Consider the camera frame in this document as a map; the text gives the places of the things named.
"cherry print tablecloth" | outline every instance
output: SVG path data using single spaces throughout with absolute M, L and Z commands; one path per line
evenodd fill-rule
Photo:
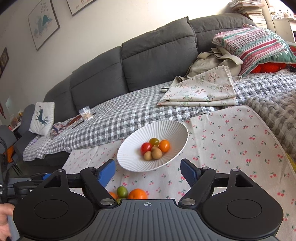
M 141 188 L 150 199 L 174 198 L 178 202 L 190 189 L 180 172 L 182 158 L 221 173 L 238 168 L 282 206 L 284 220 L 277 238 L 296 240 L 296 175 L 280 143 L 262 119 L 249 107 L 238 106 L 200 115 L 183 124 L 188 128 L 189 139 L 179 157 L 146 173 L 126 171 L 116 161 L 116 174 L 106 189 L 113 191 L 121 185 L 128 191 Z M 78 173 L 86 167 L 99 167 L 108 159 L 116 160 L 122 142 L 74 150 L 63 168 L 67 173 Z M 80 189 L 71 190 L 82 194 Z

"gray checkered blanket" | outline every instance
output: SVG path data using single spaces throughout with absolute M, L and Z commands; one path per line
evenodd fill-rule
M 296 89 L 250 97 L 247 105 L 265 121 L 283 149 L 296 161 Z
M 172 82 L 134 91 L 95 106 L 93 119 L 72 129 L 65 129 L 53 140 L 37 136 L 26 147 L 24 161 L 44 158 L 46 154 L 91 148 L 124 139 L 142 126 L 159 120 L 183 121 L 219 110 L 222 107 L 157 106 L 160 89 Z M 237 104 L 245 104 L 250 96 L 268 96 L 296 88 L 296 74 L 281 70 L 275 74 L 249 74 L 235 87 Z
M 84 149 L 127 138 L 137 129 L 154 121 L 183 121 L 193 116 L 218 110 L 219 107 L 157 106 L 162 87 L 172 81 L 134 91 L 92 108 L 94 117 L 73 128 L 66 128 L 53 140 L 37 136 L 23 152 L 23 160 L 44 158 L 46 154 Z

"picture frame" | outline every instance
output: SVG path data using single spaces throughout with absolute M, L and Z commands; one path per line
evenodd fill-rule
M 7 52 L 7 48 L 5 48 L 1 54 L 1 57 L 0 57 L 0 68 L 1 68 L 0 77 L 1 77 L 8 61 L 9 61 L 8 52 Z
M 72 16 L 96 0 L 67 0 Z
M 37 51 L 60 28 L 52 0 L 41 0 L 28 15 L 28 21 Z

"white pillow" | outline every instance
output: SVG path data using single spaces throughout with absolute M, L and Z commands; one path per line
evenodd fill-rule
M 54 102 L 37 102 L 29 131 L 41 136 L 46 136 L 49 134 L 53 124 Z

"gray chair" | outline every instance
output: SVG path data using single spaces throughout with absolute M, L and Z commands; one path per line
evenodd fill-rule
M 14 134 L 12 133 L 12 131 L 6 125 L 0 126 L 0 137 L 5 142 L 7 148 L 11 147 L 17 141 L 17 139 L 14 136 Z M 4 145 L 0 144 L 0 153 L 5 153 L 5 152 L 6 152 L 6 150 L 5 150 Z M 14 153 L 12 155 L 12 159 L 13 159 L 13 162 L 8 163 L 7 170 L 9 170 L 12 167 L 17 175 L 22 174 L 21 170 L 19 169 L 19 167 L 16 164 L 16 162 L 18 160 L 18 155 L 16 153 Z
M 21 136 L 23 136 L 26 133 L 26 131 L 29 130 L 34 111 L 35 111 L 35 105 L 34 104 L 28 105 L 24 109 L 24 112 L 23 112 L 23 115 L 22 115 L 22 122 L 21 122 L 20 127 L 17 130 L 17 132 Z

